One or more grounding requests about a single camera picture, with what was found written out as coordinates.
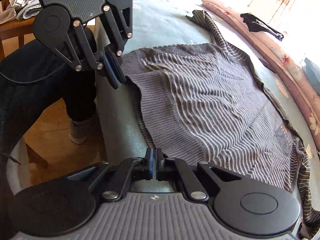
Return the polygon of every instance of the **foot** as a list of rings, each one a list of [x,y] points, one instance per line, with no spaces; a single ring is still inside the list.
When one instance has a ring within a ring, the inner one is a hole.
[[[97,120],[97,114],[94,114],[87,120],[82,122],[75,122],[71,120],[69,138],[76,144],[83,143],[89,137],[92,132],[95,121]]]

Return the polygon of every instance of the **silver bolt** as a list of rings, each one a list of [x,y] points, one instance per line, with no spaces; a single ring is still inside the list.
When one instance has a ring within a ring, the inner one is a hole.
[[[205,199],[207,197],[207,194],[202,192],[202,191],[194,191],[194,192],[191,193],[191,197],[193,199],[200,200],[200,199]]]
[[[105,6],[103,7],[103,10],[104,10],[105,12],[107,12],[108,10],[110,10],[110,6],[109,6],[109,5],[105,5]]]
[[[80,25],[80,21],[75,20],[75,21],[73,22],[73,26],[74,26],[74,27],[78,27],[79,25]]]
[[[80,65],[76,66],[76,71],[81,71],[82,70],[82,67]]]
[[[105,191],[104,193],[102,193],[102,197],[105,199],[115,199],[118,196],[118,193],[115,191]]]

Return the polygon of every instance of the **bed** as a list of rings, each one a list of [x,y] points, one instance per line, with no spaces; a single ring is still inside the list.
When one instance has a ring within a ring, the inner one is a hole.
[[[210,42],[209,33],[190,22],[185,16],[192,16],[195,9],[203,9],[190,1],[176,0],[133,0],[133,38],[127,42],[124,53],[141,47],[172,44],[202,44]],[[245,51],[251,58],[258,75],[271,90],[285,110],[292,125],[301,136],[305,148],[309,149],[310,188],[313,207],[320,209],[320,162],[315,143],[301,112],[277,74],[268,70],[258,58],[259,53],[234,29],[219,17],[212,15],[223,37]],[[98,49],[108,44],[108,38],[99,21],[96,22],[95,38]],[[97,75],[98,113],[106,145],[108,160],[119,164],[123,159],[145,155],[148,147],[135,114],[139,102],[134,100],[136,91],[129,85],[113,90],[107,79]],[[169,184],[134,185],[136,190],[164,192],[172,190]],[[297,188],[293,193],[300,200]],[[299,221],[293,231],[297,233]]]

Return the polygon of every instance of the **person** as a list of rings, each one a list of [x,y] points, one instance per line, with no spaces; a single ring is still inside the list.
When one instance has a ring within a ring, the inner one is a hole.
[[[96,52],[90,29],[85,28],[85,34],[92,52]],[[68,35],[82,59],[73,32]],[[59,49],[68,56],[67,48]],[[53,73],[30,84],[16,84],[0,75],[0,239],[9,239],[15,233],[7,215],[12,192],[6,179],[6,164],[11,151],[41,113],[60,98],[71,118],[70,139],[75,143],[85,141],[96,118],[96,88],[94,71],[76,72],[37,40],[5,57],[0,62],[0,72],[18,82],[36,81]]]

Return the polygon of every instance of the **dark jeans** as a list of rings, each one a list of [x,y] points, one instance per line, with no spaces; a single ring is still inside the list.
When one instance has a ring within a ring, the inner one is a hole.
[[[85,33],[95,52],[92,32],[86,28]],[[81,58],[74,38],[70,36],[70,39]],[[13,80],[28,82],[44,77],[62,65],[62,60],[33,40],[0,62],[0,70]],[[17,85],[0,76],[0,153],[10,154],[41,113],[60,98],[66,103],[69,117],[81,122],[95,113],[95,97],[95,72],[76,72],[68,65],[47,79],[28,85]],[[11,231],[6,215],[12,196],[6,180],[6,163],[7,159],[0,155],[0,239],[8,238]]]

